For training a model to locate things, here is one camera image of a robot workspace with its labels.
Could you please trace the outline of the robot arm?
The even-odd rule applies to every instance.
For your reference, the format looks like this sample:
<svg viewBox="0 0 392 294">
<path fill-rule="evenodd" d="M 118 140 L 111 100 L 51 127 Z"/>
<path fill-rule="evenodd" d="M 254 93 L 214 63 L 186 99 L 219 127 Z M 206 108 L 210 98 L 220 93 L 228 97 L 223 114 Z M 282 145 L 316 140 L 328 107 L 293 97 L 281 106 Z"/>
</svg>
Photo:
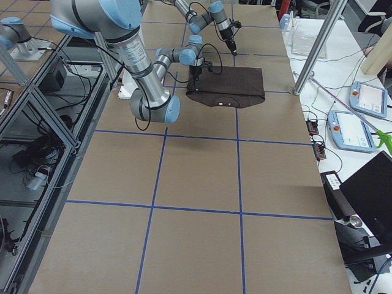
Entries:
<svg viewBox="0 0 392 294">
<path fill-rule="evenodd" d="M 141 7 L 138 1 L 52 1 L 51 23 L 59 32 L 84 39 L 101 33 L 106 43 L 120 55 L 138 89 L 130 109 L 137 119 L 157 123 L 174 123 L 179 116 L 180 99 L 162 84 L 170 64 L 190 66 L 202 57 L 203 39 L 189 37 L 180 48 L 163 48 L 152 61 L 139 35 Z"/>
<path fill-rule="evenodd" d="M 216 28 L 218 38 L 226 44 L 230 53 L 233 56 L 238 54 L 235 35 L 241 29 L 242 24 L 240 21 L 232 20 L 227 16 L 221 1 L 215 1 L 208 9 L 203 7 L 205 12 L 200 15 L 191 8 L 192 4 L 200 4 L 202 6 L 197 1 L 188 3 L 187 1 L 178 0 L 169 1 L 169 3 L 183 15 L 193 34 L 199 34 L 212 23 Z"/>
</svg>

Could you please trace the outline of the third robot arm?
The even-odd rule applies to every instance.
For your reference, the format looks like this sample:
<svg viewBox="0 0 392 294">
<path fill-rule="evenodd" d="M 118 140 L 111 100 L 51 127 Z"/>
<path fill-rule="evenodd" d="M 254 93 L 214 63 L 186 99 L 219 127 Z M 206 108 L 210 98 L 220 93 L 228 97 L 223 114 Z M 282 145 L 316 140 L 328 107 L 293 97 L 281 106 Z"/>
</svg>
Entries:
<svg viewBox="0 0 392 294">
<path fill-rule="evenodd" d="M 16 61 L 38 61 L 51 42 L 34 39 L 18 17 L 1 19 L 1 45 Z"/>
</svg>

